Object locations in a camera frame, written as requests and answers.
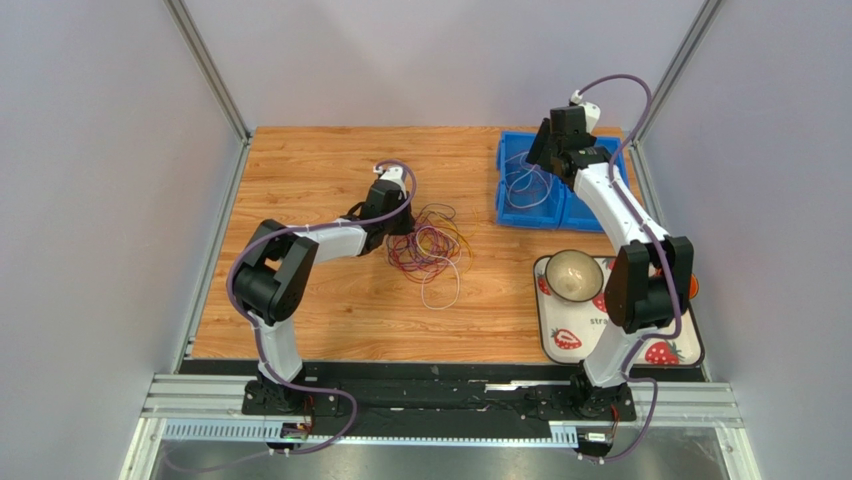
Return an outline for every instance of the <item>blue plastic bin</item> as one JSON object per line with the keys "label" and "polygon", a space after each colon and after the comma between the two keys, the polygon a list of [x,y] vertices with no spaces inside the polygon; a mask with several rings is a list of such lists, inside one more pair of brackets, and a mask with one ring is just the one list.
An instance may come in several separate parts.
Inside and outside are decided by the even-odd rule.
{"label": "blue plastic bin", "polygon": [[[521,165],[518,162],[518,154],[526,152],[532,146],[535,139],[534,133],[525,132],[503,132],[500,144],[497,146],[497,168],[500,170],[500,182],[497,185],[497,223],[512,227],[542,228],[542,229],[570,229],[586,232],[603,232],[600,223],[594,214],[586,206],[585,202],[577,198],[558,178],[545,172],[541,172],[548,181],[552,181],[552,188],[547,200],[532,208],[515,208],[506,201],[508,186],[517,179],[521,168],[529,167],[529,164]],[[615,152],[620,139],[615,137],[598,137],[595,145],[602,146]],[[627,169],[624,168],[624,155],[619,155],[615,160],[621,172],[621,178],[627,184]],[[538,177],[533,180],[538,187],[541,181]],[[518,187],[526,186],[526,180],[521,180]],[[512,202],[523,206],[537,202],[542,198],[544,191],[531,189],[528,192],[512,193]]]}

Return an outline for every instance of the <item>wood grain surface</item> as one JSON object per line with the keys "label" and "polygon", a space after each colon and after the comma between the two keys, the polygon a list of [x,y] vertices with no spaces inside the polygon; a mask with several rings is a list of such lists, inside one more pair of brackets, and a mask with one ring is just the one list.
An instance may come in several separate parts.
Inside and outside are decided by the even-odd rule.
{"label": "wood grain surface", "polygon": [[[388,265],[384,247],[319,265],[295,315],[306,359],[547,362],[539,340],[532,267],[564,249],[611,255],[603,234],[526,230],[495,223],[497,142],[502,130],[529,127],[259,128],[240,184],[192,355],[257,358],[248,322],[231,307],[224,281],[258,223],[323,223],[363,201],[372,166],[398,158],[416,173],[415,213],[429,202],[453,205],[474,250],[455,306],[425,308],[420,285]],[[613,128],[598,135],[620,136]],[[629,180],[639,196],[632,163]],[[467,267],[467,260],[460,265]],[[427,300],[452,300],[448,272]]]}

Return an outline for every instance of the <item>white wire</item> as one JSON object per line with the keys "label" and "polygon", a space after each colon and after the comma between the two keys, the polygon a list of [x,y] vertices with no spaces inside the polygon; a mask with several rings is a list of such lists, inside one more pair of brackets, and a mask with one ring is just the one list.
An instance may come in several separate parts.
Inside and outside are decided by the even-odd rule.
{"label": "white wire", "polygon": [[[525,173],[523,173],[520,177],[513,180],[512,183],[506,188],[506,203],[508,203],[510,206],[512,206],[513,208],[515,208],[517,210],[524,210],[524,209],[533,208],[533,207],[536,207],[538,205],[541,205],[548,198],[550,198],[550,191],[553,189],[553,177],[552,176],[550,177],[550,182],[548,182],[547,180],[545,180],[544,175],[542,175],[541,172],[536,170],[535,166],[531,166],[530,168],[524,168],[523,162],[524,162],[524,159],[526,158],[526,155],[528,155],[528,154],[529,154],[529,151],[518,153],[518,154],[513,155],[513,156],[509,157],[508,159],[506,159],[506,162],[505,162],[505,163],[508,164],[509,162],[514,160],[515,158],[518,158],[518,164],[520,164],[521,170],[525,171]],[[520,172],[512,172],[512,173],[507,174],[506,177],[509,177],[510,175],[513,175],[513,174],[517,175],[519,173]],[[547,185],[547,191],[545,192],[544,196],[536,202],[533,202],[529,205],[515,205],[515,203],[512,201],[512,193],[523,192],[524,190],[530,188],[532,186],[532,178],[533,178],[532,174],[533,173],[538,175],[539,180],[541,180],[542,183]],[[524,178],[527,178],[527,177],[530,178],[529,182],[527,183],[527,186],[524,187],[524,188],[521,188],[521,189],[515,189],[515,185],[517,185],[517,183],[519,181],[521,181],[521,180],[523,180]]]}
{"label": "white wire", "polygon": [[[458,247],[458,250],[459,250],[459,258],[457,258],[456,261],[453,261],[449,257],[445,257],[443,255],[432,255],[431,253],[424,250],[423,247],[420,245],[420,232],[422,232],[424,230],[435,230],[440,235],[447,237],[451,242],[455,243],[456,247]],[[459,242],[455,238],[451,237],[450,235],[445,233],[440,228],[433,227],[431,225],[421,227],[420,229],[417,230],[417,233],[414,234],[414,243],[417,245],[417,248],[420,250],[420,252],[423,255],[426,255],[427,257],[437,258],[439,260],[444,260],[445,262],[447,262],[447,264],[450,265],[450,267],[452,267],[453,271],[456,274],[456,297],[453,299],[452,302],[450,302],[447,305],[444,305],[443,307],[433,307],[432,305],[429,305],[428,303],[426,303],[426,280],[428,280],[429,276],[430,276],[430,274],[426,274],[423,277],[423,281],[420,283],[420,300],[423,301],[423,306],[428,308],[429,310],[446,310],[446,309],[452,307],[453,305],[456,304],[456,302],[459,301],[459,293],[461,293],[461,275],[459,274],[458,267],[456,267],[456,263],[458,263],[461,260],[461,256],[462,256],[461,255],[461,245],[459,245]]]}
{"label": "white wire", "polygon": [[[515,205],[515,203],[514,203],[514,202],[512,202],[512,192],[517,193],[517,192],[521,192],[521,191],[523,191],[523,190],[526,190],[527,188],[530,188],[530,185],[532,184],[532,181],[530,181],[530,183],[529,183],[526,187],[524,187],[524,188],[523,188],[523,190],[515,190],[515,184],[517,184],[519,180],[521,180],[521,179],[523,179],[523,178],[526,178],[528,175],[531,175],[531,174],[533,174],[533,173],[535,173],[536,175],[538,175],[538,178],[541,180],[541,182],[542,182],[542,183],[547,184],[547,191],[544,193],[544,196],[543,196],[543,197],[541,197],[541,199],[539,199],[539,200],[538,200],[538,201],[536,201],[536,202],[530,203],[529,205]],[[535,168],[531,168],[531,169],[529,169],[529,170],[527,171],[527,173],[525,173],[525,174],[521,175],[520,177],[516,178],[516,179],[515,179],[515,180],[511,183],[511,185],[509,185],[509,188],[508,188],[508,189],[507,189],[507,191],[506,191],[506,203],[508,203],[509,205],[511,205],[512,207],[514,207],[514,208],[516,208],[516,209],[518,209],[518,210],[523,210],[523,209],[526,209],[526,208],[532,208],[532,207],[535,207],[535,206],[541,205],[541,204],[542,204],[542,203],[544,203],[544,202],[545,202],[548,198],[550,198],[550,190],[551,190],[552,188],[553,188],[553,176],[551,176],[551,177],[550,177],[550,182],[548,182],[547,180],[545,180],[545,179],[544,179],[544,175],[542,175],[542,174],[541,174],[541,172],[539,172],[538,170],[535,170]]]}

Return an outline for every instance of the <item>strawberry placemat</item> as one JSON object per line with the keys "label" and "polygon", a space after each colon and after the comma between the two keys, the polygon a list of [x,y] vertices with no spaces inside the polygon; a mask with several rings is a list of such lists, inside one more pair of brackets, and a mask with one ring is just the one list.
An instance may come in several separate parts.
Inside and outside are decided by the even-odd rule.
{"label": "strawberry placemat", "polygon": [[[550,257],[540,258],[533,269],[538,304],[541,345],[545,355],[556,363],[577,364],[592,353],[609,321],[603,291],[588,302],[571,303],[551,295],[544,279]],[[614,257],[595,257],[609,280]],[[674,331],[674,322],[663,333]],[[695,327],[692,312],[683,315],[683,329],[674,340],[649,341],[636,357],[635,365],[694,366],[704,359],[704,347]]]}

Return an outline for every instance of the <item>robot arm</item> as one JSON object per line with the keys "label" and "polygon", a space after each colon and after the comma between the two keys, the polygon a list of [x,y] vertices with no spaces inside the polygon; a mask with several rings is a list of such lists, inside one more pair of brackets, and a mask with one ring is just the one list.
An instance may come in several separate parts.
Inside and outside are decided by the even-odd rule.
{"label": "robot arm", "polygon": [[[595,349],[583,362],[584,374],[577,378],[577,410],[587,416],[600,415],[626,387],[623,372],[633,364],[638,342],[647,334],[669,326],[674,308],[665,279],[650,275],[667,262],[679,299],[681,313],[688,307],[693,248],[686,237],[671,237],[645,212],[613,166],[610,181],[610,153],[596,147],[590,134],[600,109],[572,104],[550,111],[530,148],[527,161],[557,175],[583,200],[600,221],[617,252],[613,272],[604,290],[610,321]],[[639,213],[638,221],[616,189]],[[659,241],[666,258],[659,258],[653,240]]]}
{"label": "robot arm", "polygon": [[[267,363],[259,364],[263,381],[274,382],[270,368],[287,381],[302,371],[292,317],[301,303],[313,266],[336,258],[365,255],[381,245],[386,235],[406,235],[413,230],[410,205],[389,219],[376,221],[401,207],[408,192],[402,168],[378,169],[375,173],[379,178],[370,188],[366,201],[330,224],[333,228],[314,227],[314,230],[281,235],[255,247],[238,266],[234,296],[260,329],[267,357]],[[249,244],[284,228],[275,220],[265,220]],[[279,260],[277,269],[267,264]]]}

